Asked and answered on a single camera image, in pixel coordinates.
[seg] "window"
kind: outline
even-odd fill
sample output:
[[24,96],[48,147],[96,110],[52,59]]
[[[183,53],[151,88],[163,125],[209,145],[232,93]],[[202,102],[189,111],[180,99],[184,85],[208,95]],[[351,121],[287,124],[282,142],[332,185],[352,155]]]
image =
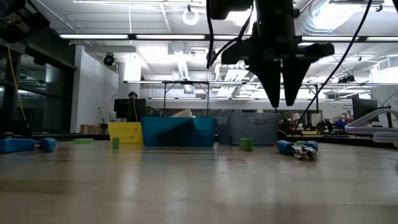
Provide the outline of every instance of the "window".
[[21,57],[19,83],[21,85],[62,96],[71,76],[64,71],[28,55]]
[[[63,101],[32,93],[25,90],[18,90],[26,120],[33,132],[60,133],[65,127],[63,120]],[[17,106],[16,118],[23,120],[21,107]]]
[[7,60],[4,58],[0,58],[0,80],[6,78],[7,71]]

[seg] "black cable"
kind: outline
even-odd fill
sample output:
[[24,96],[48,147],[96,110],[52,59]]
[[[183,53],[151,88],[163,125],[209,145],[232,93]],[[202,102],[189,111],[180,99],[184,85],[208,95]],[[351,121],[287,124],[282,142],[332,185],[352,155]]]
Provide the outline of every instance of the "black cable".
[[344,53],[344,55],[342,56],[342,58],[340,59],[339,63],[337,64],[336,68],[331,72],[331,74],[329,75],[329,77],[325,80],[325,82],[321,85],[321,87],[319,88],[319,90],[317,91],[317,94],[315,94],[315,96],[312,98],[310,104],[307,106],[307,108],[305,109],[304,113],[301,115],[300,119],[298,120],[296,126],[294,127],[294,131],[292,133],[292,137],[294,136],[294,133],[296,132],[297,128],[299,127],[299,124],[301,122],[301,120],[303,119],[305,113],[310,109],[312,103],[315,101],[315,99],[318,97],[319,93],[321,92],[321,90],[323,89],[323,87],[325,87],[325,85],[329,82],[329,80],[332,78],[332,76],[336,73],[336,71],[338,70],[338,68],[341,66],[341,64],[344,62],[344,60],[346,59],[349,50],[351,50],[351,47],[353,46],[359,32],[361,31],[361,28],[363,26],[363,24],[365,23],[365,20],[368,16],[369,10],[372,6],[372,1],[373,0],[369,0],[368,1],[368,5],[366,6],[365,12],[363,14],[363,17],[361,19],[361,22],[359,23],[358,28],[356,29],[354,36],[351,40],[351,42],[348,44],[348,47],[346,49],[346,52]]
[[207,65],[206,68],[210,69],[212,55],[213,55],[213,47],[214,47],[214,32],[213,32],[213,24],[211,23],[211,0],[206,0],[206,16],[207,16],[207,24],[209,26],[210,33],[210,46],[209,52],[207,53]]
[[[345,69],[345,68],[343,67],[343,65],[340,65],[340,66],[344,69],[344,72],[346,72],[348,75],[351,75],[350,73],[347,72],[347,69]],[[358,84],[359,87],[361,87],[367,94],[369,94],[369,96],[371,96],[371,98],[373,98],[373,99],[376,100],[380,105],[382,105],[382,104],[380,103],[380,101],[378,101],[378,100],[376,99],[376,97],[374,97],[369,91],[367,91],[367,89],[363,88],[363,86],[362,86],[361,84],[359,84],[356,80],[354,80],[354,82],[356,82],[356,84]]]
[[251,6],[250,15],[249,15],[248,19],[246,19],[246,22],[243,24],[242,29],[239,32],[238,42],[242,41],[244,31],[248,28],[249,23],[250,23],[251,15],[253,15],[253,10],[254,10],[254,6]]
[[227,47],[229,47],[231,44],[233,44],[235,41],[238,40],[238,37],[233,38],[232,40],[228,41],[217,53],[216,55],[211,59],[210,66],[214,64],[214,62],[217,60],[218,56],[220,53],[222,53]]
[[397,92],[398,92],[398,90],[396,90],[388,99],[386,99],[383,104],[380,103],[381,106],[384,107],[384,104],[387,103],[387,101],[389,101]]
[[231,44],[233,44],[235,41],[240,42],[242,41],[243,35],[244,35],[244,31],[248,28],[249,23],[250,23],[250,18],[253,14],[253,10],[254,10],[254,6],[251,7],[251,12],[250,15],[248,17],[248,19],[246,19],[246,22],[244,23],[244,25],[242,26],[241,31],[239,32],[238,37],[233,38],[232,40],[228,41],[228,43],[226,43],[213,57],[213,48],[214,48],[214,32],[213,32],[213,24],[211,23],[211,17],[210,17],[210,13],[209,10],[211,10],[211,7],[207,7],[206,5],[206,10],[207,10],[207,23],[209,25],[209,31],[210,31],[210,46],[209,46],[209,52],[207,54],[207,69],[210,69],[210,67],[214,64],[214,62],[217,60],[218,56],[220,55],[220,53],[222,53],[227,47],[229,47]]

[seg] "black pole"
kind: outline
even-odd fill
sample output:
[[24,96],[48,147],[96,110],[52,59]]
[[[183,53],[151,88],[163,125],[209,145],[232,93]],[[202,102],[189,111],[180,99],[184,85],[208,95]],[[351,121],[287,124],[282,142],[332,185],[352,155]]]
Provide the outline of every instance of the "black pole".
[[[315,93],[318,93],[318,85],[315,85]],[[317,95],[317,113],[319,113],[319,98]]]
[[207,117],[209,117],[210,84],[207,83]]
[[166,117],[166,93],[167,93],[166,86],[167,83],[164,83],[163,117]]
[[388,122],[388,127],[389,128],[393,128],[392,119],[391,119],[391,113],[387,113],[387,122]]

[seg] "security camera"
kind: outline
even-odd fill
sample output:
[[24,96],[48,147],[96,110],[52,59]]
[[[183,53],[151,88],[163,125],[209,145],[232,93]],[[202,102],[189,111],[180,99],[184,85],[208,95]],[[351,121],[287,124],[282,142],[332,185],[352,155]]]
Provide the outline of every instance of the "security camera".
[[113,57],[113,53],[107,53],[104,58],[104,64],[107,66],[113,66],[116,63],[116,60]]

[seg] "computer monitor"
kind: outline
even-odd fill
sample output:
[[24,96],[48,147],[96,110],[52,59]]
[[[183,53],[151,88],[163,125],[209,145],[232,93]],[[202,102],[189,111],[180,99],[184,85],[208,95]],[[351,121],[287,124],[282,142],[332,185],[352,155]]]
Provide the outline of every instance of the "computer monitor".
[[128,122],[140,122],[141,117],[146,115],[146,100],[115,100],[114,111],[117,118],[126,118]]
[[[354,120],[362,118],[370,112],[377,110],[377,101],[376,100],[365,100],[353,98],[353,110],[354,110]],[[379,117],[375,117],[372,120],[374,122],[379,122]]]

